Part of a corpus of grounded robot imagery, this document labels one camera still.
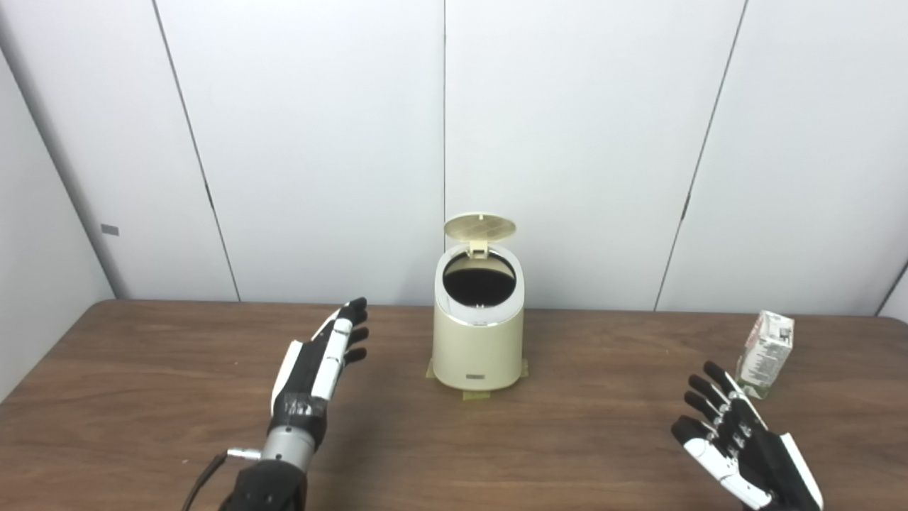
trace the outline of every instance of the beige trash can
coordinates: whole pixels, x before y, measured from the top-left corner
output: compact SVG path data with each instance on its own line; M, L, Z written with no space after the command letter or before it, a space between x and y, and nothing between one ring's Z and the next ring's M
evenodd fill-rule
M513 222L470 213L451 218L445 234L460 241L435 270L432 370L461 390L513 385L523 370L524 282L520 262L490 242L512 234Z

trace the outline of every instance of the open lid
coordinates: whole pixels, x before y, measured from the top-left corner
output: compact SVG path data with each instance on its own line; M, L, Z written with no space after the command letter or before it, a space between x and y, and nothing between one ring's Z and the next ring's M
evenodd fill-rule
M514 222L488 213L457 215L445 223L445 234L463 243L469 243L470 257L485 259L489 256L489 242L504 239L517 230Z

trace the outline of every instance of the wooden table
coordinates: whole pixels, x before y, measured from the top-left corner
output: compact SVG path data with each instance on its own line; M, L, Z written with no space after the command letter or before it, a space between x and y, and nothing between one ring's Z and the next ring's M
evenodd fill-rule
M227 446L260 447L287 344L333 307L103 302L0 405L0 509L176 510ZM490 399L425 377L432 311L370 307L311 468L312 511L734 510L669 433L687 376L755 315L528 311L529 377ZM827 510L908 506L908 326L796 316L758 407ZM242 461L194 509L214 509Z

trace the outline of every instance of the black cable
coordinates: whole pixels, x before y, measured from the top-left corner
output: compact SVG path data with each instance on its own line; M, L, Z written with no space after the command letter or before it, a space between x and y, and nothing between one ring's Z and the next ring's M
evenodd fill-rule
M202 473L199 474L199 478L195 480L195 484L192 485L192 489L189 490L189 495L186 496L186 502L183 503L183 509L181 511L189 511L189 508L192 506L192 501L195 500L195 496L198 495L199 490L202 489L202 486L205 486L208 479L224 464L226 459L227 451L224 451L215 456L214 459L212 459L212 462L205 467Z

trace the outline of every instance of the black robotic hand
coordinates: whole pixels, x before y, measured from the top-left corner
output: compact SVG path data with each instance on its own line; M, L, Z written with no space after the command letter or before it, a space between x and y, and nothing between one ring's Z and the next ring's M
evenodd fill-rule
M240 471L222 511L302 511L307 472L328 428L328 402L343 368L366 357L350 346L369 336L366 299L344 304L307 343L293 341L271 391L271 422L259 451L231 449L256 463Z
M766 427L735 380L713 362L704 371L718 387L698 375L688 383L685 401L706 421L681 416L672 434L745 509L822 511L823 496L791 435Z

